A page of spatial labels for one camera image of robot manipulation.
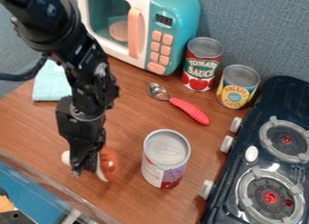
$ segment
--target toy stove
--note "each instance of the toy stove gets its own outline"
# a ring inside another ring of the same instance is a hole
[[[223,142],[222,151],[231,148],[219,180],[201,190],[201,223],[309,223],[309,83],[269,79],[231,130],[240,123]]]

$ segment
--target open tin can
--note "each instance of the open tin can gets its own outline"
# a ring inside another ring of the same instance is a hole
[[[170,129],[159,129],[144,141],[142,174],[157,188],[175,187],[184,175],[191,155],[188,140]]]
[[[193,91],[212,88],[222,60],[221,44],[208,37],[190,40],[183,66],[183,85]]]
[[[250,67],[234,64],[223,70],[217,89],[217,99],[232,109],[247,107],[258,90],[261,81],[258,73]]]

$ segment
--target blue towel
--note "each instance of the blue towel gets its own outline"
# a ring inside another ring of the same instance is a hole
[[[46,61],[35,78],[33,100],[58,101],[70,95],[70,85],[63,67],[58,66],[54,61]]]

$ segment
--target stove burner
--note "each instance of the stove burner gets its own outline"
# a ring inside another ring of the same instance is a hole
[[[282,138],[281,138],[281,141],[283,144],[286,144],[286,145],[290,145],[293,143],[293,139],[291,136],[289,135],[284,135]]]
[[[253,207],[270,219],[282,219],[291,216],[294,211],[293,196],[288,194],[284,184],[274,179],[262,178],[251,182],[248,196],[253,201]]]
[[[278,195],[275,192],[268,191],[264,194],[266,202],[276,204],[278,202]]]
[[[283,161],[309,162],[309,131],[292,122],[271,117],[259,129],[259,138],[263,147]]]
[[[279,173],[255,166],[236,190],[240,208],[257,223],[298,223],[304,215],[303,187]]]

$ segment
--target wooden surface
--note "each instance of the wooden surface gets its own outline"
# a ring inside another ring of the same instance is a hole
[[[246,110],[222,107],[215,91],[191,92],[178,73],[159,77],[122,61],[109,58],[121,87],[116,107],[107,112],[108,145],[115,148],[121,172],[115,182],[105,183],[95,174],[83,172],[79,179],[61,163],[68,144],[58,135],[56,103],[32,102],[33,83],[22,85],[0,101],[0,146],[9,154],[47,174],[92,202],[122,223],[195,223],[205,201],[198,196],[205,179],[214,180],[226,155],[220,152],[223,137],[234,116]],[[187,100],[205,111],[210,126],[202,126],[168,102],[150,98],[146,84],[155,81],[171,95]],[[143,141],[155,129],[171,128],[185,135],[192,155],[181,183],[171,190],[157,189],[141,174]]]

